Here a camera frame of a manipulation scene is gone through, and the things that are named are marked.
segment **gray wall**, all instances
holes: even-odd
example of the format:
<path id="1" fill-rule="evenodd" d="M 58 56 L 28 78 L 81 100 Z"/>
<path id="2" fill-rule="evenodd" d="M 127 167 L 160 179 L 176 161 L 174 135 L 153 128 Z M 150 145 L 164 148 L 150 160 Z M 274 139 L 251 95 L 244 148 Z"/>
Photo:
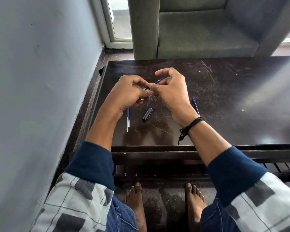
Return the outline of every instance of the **gray wall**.
<path id="1" fill-rule="evenodd" d="M 28 231 L 101 53 L 88 0 L 0 0 L 0 231 Z"/>

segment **white door frame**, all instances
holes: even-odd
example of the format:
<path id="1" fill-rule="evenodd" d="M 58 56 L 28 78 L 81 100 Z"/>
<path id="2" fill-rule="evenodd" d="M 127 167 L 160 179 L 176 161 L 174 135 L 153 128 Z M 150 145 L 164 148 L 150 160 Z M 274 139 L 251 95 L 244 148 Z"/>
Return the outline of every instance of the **white door frame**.
<path id="1" fill-rule="evenodd" d="M 106 20 L 111 20 L 111 14 L 109 11 L 106 11 L 104 15 L 102 2 L 101 0 L 91 0 L 93 11 L 97 18 L 97 23 L 100 29 L 102 40 L 105 43 L 107 48 L 111 49 L 132 49 L 132 39 L 131 38 L 120 38 L 116 39 L 114 34 L 113 27 L 107 27 Z"/>

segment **blue jeans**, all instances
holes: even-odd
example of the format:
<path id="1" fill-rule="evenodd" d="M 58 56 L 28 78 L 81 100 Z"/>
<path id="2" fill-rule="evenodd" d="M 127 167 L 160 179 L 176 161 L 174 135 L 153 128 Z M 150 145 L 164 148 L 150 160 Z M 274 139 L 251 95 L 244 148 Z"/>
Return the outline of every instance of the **blue jeans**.
<path id="1" fill-rule="evenodd" d="M 105 232 L 121 231 L 135 232 L 138 231 L 138 226 L 133 210 L 113 196 L 111 208 L 107 215 Z M 221 205 L 217 195 L 214 202 L 202 211 L 201 231 L 240 232 L 235 221 Z"/>

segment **hand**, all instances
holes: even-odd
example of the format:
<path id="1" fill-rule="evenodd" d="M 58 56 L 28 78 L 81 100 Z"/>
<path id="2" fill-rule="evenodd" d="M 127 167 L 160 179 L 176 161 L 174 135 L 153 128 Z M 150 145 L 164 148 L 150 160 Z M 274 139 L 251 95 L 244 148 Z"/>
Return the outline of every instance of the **hand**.
<path id="1" fill-rule="evenodd" d="M 155 72 L 156 76 L 169 76 L 158 84 L 150 83 L 149 88 L 158 95 L 172 113 L 172 117 L 182 127 L 198 117 L 190 104 L 185 77 L 174 68 L 164 68 Z"/>
<path id="2" fill-rule="evenodd" d="M 150 90 L 143 90 L 137 84 L 148 88 L 148 82 L 140 76 L 122 76 L 106 97 L 103 106 L 110 108 L 121 117 L 124 110 L 143 104 L 142 99 L 149 99 Z"/>

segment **foot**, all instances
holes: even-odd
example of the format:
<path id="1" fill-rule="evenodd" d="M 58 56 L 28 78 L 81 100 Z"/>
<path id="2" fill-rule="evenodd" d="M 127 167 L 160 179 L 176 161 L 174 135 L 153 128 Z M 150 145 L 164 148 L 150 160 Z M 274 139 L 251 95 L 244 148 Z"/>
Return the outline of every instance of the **foot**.
<path id="1" fill-rule="evenodd" d="M 131 190 L 127 192 L 124 198 L 124 204 L 128 205 L 134 211 L 139 231 L 147 232 L 142 197 L 142 186 L 140 183 L 136 183 L 135 187 L 132 187 Z"/>
<path id="2" fill-rule="evenodd" d="M 200 219 L 203 209 L 206 207 L 204 196 L 196 185 L 186 184 L 186 197 L 188 206 L 189 231 L 200 231 Z"/>

